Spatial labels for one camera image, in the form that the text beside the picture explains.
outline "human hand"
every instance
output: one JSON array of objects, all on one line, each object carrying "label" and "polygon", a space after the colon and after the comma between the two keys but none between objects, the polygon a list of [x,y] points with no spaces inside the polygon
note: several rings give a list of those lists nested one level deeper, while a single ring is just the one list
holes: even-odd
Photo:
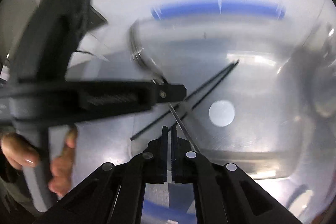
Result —
[{"label": "human hand", "polygon": [[[60,156],[50,164],[53,178],[48,186],[50,191],[59,197],[65,196],[71,189],[71,173],[75,161],[77,128],[71,128],[64,140],[64,147]],[[35,167],[39,164],[37,151],[16,133],[9,133],[0,141],[1,150],[10,165],[21,170],[23,166]]]}]

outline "screw head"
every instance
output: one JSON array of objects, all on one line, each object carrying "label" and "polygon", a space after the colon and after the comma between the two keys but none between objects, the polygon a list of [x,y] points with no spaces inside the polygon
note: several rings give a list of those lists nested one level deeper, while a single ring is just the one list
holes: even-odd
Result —
[{"label": "screw head", "polygon": [[143,153],[142,154],[142,157],[144,158],[144,159],[151,159],[151,158],[153,158],[153,154],[152,153],[150,153],[150,152],[145,152],[145,153]]},{"label": "screw head", "polygon": [[163,90],[160,90],[159,95],[163,99],[167,97],[167,94]]},{"label": "screw head", "polygon": [[229,171],[236,171],[237,170],[237,165],[231,164],[231,163],[227,164],[226,169],[228,169]]},{"label": "screw head", "polygon": [[187,153],[185,153],[185,155],[187,156],[187,158],[193,159],[196,158],[197,154],[194,151],[188,151]]},{"label": "screw head", "polygon": [[113,168],[113,164],[110,162],[106,162],[101,167],[104,171],[110,171]]}]

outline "white circle sticker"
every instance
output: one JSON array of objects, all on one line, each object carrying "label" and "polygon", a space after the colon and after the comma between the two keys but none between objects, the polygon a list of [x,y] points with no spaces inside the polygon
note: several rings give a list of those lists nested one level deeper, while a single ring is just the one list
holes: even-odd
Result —
[{"label": "white circle sticker", "polygon": [[235,107],[229,101],[216,101],[209,109],[211,122],[218,127],[229,125],[235,118]]}]

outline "metal surface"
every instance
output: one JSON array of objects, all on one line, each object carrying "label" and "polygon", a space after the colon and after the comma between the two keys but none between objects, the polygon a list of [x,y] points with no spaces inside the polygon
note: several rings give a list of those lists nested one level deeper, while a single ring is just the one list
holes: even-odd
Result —
[{"label": "metal surface", "polygon": [[198,146],[193,141],[192,137],[190,136],[188,130],[186,129],[186,127],[184,126],[183,122],[181,121],[181,119],[177,115],[177,113],[176,113],[175,109],[173,108],[173,106],[171,104],[168,104],[168,107],[170,109],[170,112],[173,114],[174,119],[176,120],[177,124],[181,128],[181,130],[182,130],[184,136],[186,137],[186,139],[192,144],[194,150],[196,152],[200,153],[200,150],[199,150]]}]

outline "blue stripe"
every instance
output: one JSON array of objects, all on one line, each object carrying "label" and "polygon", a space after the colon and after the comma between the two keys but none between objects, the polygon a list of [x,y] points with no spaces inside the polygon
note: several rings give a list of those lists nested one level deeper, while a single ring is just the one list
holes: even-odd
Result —
[{"label": "blue stripe", "polygon": [[161,220],[173,220],[179,224],[197,224],[196,215],[194,214],[163,207],[148,200],[143,201],[142,213]]},{"label": "blue stripe", "polygon": [[285,13],[286,9],[277,4],[246,0],[222,0],[221,3],[218,0],[200,0],[152,9],[156,20],[195,14],[243,14],[283,19]]}]

